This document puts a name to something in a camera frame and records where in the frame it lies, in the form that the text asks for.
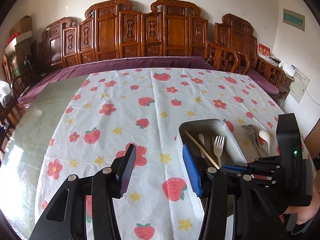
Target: plastic fork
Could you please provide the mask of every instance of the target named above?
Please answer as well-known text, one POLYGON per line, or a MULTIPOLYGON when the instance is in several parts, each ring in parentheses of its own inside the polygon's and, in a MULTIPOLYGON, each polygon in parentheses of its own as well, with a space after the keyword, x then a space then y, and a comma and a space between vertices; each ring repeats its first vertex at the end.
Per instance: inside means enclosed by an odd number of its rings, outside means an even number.
POLYGON ((221 155, 223 150, 223 144, 224 144, 224 136, 217 136, 213 145, 213 153, 218 158, 219 167, 221 167, 221 155))

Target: purple fabric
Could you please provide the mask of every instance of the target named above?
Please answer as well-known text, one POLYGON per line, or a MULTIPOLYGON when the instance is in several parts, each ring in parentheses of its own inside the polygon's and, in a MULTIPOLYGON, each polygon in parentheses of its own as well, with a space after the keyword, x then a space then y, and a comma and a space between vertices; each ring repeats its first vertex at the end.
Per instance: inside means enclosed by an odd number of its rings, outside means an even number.
POLYGON ((280 93, 278 88, 276 88, 255 70, 250 69, 247 76, 256 82, 259 87, 261 87, 268 95, 278 95, 280 93))
POLYGON ((31 103, 48 84, 56 81, 103 71, 157 67, 215 70, 202 57, 143 57, 105 60, 68 67, 52 72, 46 75, 38 84, 31 87, 23 97, 18 98, 18 102, 31 103))

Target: strawberry print tablecloth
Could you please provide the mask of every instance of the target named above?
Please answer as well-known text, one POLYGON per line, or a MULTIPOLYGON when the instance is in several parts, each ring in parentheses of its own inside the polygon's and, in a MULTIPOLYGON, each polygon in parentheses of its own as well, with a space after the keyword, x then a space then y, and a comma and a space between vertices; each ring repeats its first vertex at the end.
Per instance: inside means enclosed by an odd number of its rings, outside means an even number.
MULTIPOLYGON (((36 220, 68 175, 92 176, 134 143, 137 159, 128 191, 114 200, 122 239, 198 239, 203 217, 193 210, 186 190, 175 149, 178 127, 191 120, 221 119, 250 162, 259 155, 241 125, 267 130, 271 154, 277 155, 279 114, 274 101, 239 74, 176 68, 91 74, 49 143, 37 187, 36 220)), ((86 220, 88 239, 93 239, 91 196, 86 198, 86 220)))

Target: silver screw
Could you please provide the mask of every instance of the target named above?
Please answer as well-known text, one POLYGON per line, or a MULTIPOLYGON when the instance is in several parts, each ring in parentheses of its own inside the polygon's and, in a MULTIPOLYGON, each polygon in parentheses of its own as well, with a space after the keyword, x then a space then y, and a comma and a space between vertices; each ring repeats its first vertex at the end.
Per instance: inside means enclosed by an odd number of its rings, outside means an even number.
POLYGON ((104 168, 103 170, 102 170, 102 172, 104 173, 104 174, 108 174, 108 173, 110 173, 112 171, 112 169, 110 168, 110 167, 106 167, 106 168, 104 168))
POLYGON ((215 167, 209 167, 208 168, 208 172, 209 173, 216 173, 217 172, 217 169, 215 167))
POLYGON ((251 176, 248 175, 248 174, 244 174, 242 178, 243 178, 244 180, 246 180, 246 181, 250 181, 250 180, 251 180, 251 176))
POLYGON ((69 180, 69 181, 74 181, 76 178, 77 178, 77 176, 74 175, 74 174, 72 174, 72 175, 70 175, 70 176, 68 177, 68 180, 69 180))

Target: glass tabletop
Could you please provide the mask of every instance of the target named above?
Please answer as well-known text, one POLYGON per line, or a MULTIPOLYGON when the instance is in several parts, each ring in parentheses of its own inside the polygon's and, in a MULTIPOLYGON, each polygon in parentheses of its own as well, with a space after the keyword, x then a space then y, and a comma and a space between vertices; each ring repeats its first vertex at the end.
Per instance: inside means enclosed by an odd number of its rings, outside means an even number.
POLYGON ((36 188, 49 141, 87 77, 47 85, 21 118, 6 147, 0 167, 0 209, 26 239, 35 226, 36 188))

